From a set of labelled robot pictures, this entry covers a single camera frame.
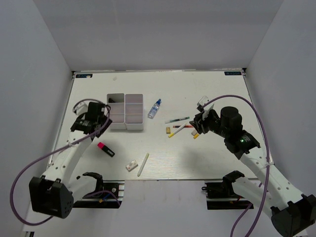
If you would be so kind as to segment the pink cap black highlighter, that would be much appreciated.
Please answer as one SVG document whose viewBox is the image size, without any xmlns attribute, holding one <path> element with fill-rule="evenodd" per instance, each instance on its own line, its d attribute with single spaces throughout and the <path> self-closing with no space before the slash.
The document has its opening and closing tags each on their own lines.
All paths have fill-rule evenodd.
<svg viewBox="0 0 316 237">
<path fill-rule="evenodd" d="M 98 146 L 98 148 L 100 148 L 103 152 L 105 152 L 110 157 L 113 157 L 115 155 L 115 153 L 108 146 L 106 146 L 104 143 L 99 142 L 97 144 L 97 146 Z"/>
</svg>

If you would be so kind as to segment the white marker yellow cap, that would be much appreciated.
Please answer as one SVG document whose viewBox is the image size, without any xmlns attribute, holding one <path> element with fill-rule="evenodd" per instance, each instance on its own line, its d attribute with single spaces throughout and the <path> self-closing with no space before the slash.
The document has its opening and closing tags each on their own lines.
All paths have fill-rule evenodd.
<svg viewBox="0 0 316 237">
<path fill-rule="evenodd" d="M 172 136 L 174 136 L 175 134 L 177 134 L 179 131 L 181 131 L 183 129 L 183 126 L 187 125 L 186 123 L 182 125 L 182 127 L 176 129 L 174 132 L 172 132 L 171 134 L 169 134 L 169 138 L 171 138 Z"/>
</svg>

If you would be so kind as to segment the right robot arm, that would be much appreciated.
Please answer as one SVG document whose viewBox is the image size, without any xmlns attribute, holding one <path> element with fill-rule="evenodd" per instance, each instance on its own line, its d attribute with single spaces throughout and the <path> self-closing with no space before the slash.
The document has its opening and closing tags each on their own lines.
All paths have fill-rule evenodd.
<svg viewBox="0 0 316 237">
<path fill-rule="evenodd" d="M 293 237 L 316 222 L 316 197 L 293 186 L 273 162 L 264 158 L 260 143 L 242 126 L 235 107 L 224 107 L 217 114 L 212 106 L 197 107 L 199 113 L 190 124 L 198 134 L 213 132 L 224 139 L 226 148 L 263 184 L 259 188 L 239 171 L 223 177 L 223 192 L 242 196 L 265 213 L 283 237 Z"/>
</svg>

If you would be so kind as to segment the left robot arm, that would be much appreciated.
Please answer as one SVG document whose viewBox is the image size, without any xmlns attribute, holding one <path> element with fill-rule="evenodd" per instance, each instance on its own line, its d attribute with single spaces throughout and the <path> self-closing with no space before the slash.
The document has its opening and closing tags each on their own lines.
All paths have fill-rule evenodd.
<svg viewBox="0 0 316 237">
<path fill-rule="evenodd" d="M 99 197 L 104 192 L 100 175 L 86 172 L 72 180 L 71 176 L 85 150 L 110 126 L 111 107 L 89 102 L 70 128 L 66 148 L 58 152 L 51 166 L 41 177 L 29 182 L 32 210 L 49 216 L 66 218 L 74 203 L 85 195 Z"/>
</svg>

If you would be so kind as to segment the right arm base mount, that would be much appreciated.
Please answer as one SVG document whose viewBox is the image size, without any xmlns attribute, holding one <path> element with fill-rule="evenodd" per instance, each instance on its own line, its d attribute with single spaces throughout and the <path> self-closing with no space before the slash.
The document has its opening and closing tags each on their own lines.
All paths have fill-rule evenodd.
<svg viewBox="0 0 316 237">
<path fill-rule="evenodd" d="M 246 210 L 253 204 L 233 191 L 225 190 L 222 182 L 207 182 L 201 188 L 206 195 L 208 210 Z"/>
</svg>

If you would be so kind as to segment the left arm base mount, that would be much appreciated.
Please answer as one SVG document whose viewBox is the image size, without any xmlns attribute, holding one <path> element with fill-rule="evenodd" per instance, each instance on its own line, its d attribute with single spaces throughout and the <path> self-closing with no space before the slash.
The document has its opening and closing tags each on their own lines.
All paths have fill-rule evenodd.
<svg viewBox="0 0 316 237">
<path fill-rule="evenodd" d="M 74 208 L 118 209 L 124 196 L 124 181 L 104 181 L 103 190 L 92 197 L 85 196 L 74 203 Z"/>
</svg>

